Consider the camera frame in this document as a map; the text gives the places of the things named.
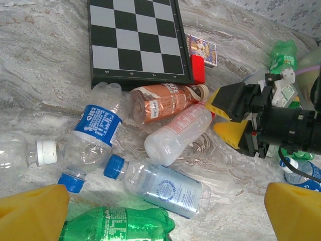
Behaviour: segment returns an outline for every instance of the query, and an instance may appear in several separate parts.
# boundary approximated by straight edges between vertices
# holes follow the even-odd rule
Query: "red block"
[[[191,55],[194,84],[205,84],[205,65],[201,56]]]

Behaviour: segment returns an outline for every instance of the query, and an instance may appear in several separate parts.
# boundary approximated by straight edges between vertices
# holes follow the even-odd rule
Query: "green bottle label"
[[[125,241],[127,235],[126,208],[108,208],[104,213],[105,224],[102,241]]]
[[[272,61],[270,70],[272,71],[273,69],[276,69],[283,64],[292,66],[293,70],[295,70],[296,68],[296,62],[293,56],[279,55]]]

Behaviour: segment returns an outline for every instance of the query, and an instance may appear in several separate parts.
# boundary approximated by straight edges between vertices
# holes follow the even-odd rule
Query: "black square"
[[[117,48],[116,29],[97,25],[90,26],[91,45]]]
[[[165,4],[165,5],[171,5],[171,1],[170,0],[153,0],[153,2],[155,3],[159,3],[159,4]]]
[[[161,53],[158,35],[138,33],[141,51]]]
[[[118,49],[119,68],[142,71],[140,51]]]
[[[117,29],[126,29],[137,32],[135,14],[115,10],[115,23]]]
[[[177,55],[162,54],[164,72],[168,74],[183,74],[181,57]]]
[[[114,9],[113,0],[91,0],[90,5],[106,9]]]
[[[146,0],[134,0],[136,14],[155,18],[154,4]]]
[[[156,19],[158,34],[166,37],[176,38],[174,22]]]

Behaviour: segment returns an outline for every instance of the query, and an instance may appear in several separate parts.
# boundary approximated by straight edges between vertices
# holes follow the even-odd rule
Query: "yellow plastic object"
[[[0,199],[1,241],[57,241],[66,220],[65,185],[49,185]]]
[[[278,241],[320,240],[321,193],[270,183],[264,203]]]
[[[245,130],[248,120],[241,123],[221,122],[213,127],[216,134],[234,149],[239,149],[239,142]]]
[[[206,101],[205,108],[208,109],[210,112],[217,114],[220,117],[223,117],[224,119],[230,120],[229,116],[225,113],[225,111],[218,109],[217,107],[212,105],[213,100],[215,99],[217,93],[220,91],[220,88],[218,88],[212,96]]]

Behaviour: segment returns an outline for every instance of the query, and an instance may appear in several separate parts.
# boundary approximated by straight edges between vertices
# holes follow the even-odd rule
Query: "wrinkled plastic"
[[[65,222],[59,241],[168,241],[168,235],[174,228],[174,221],[161,208],[97,207]]]

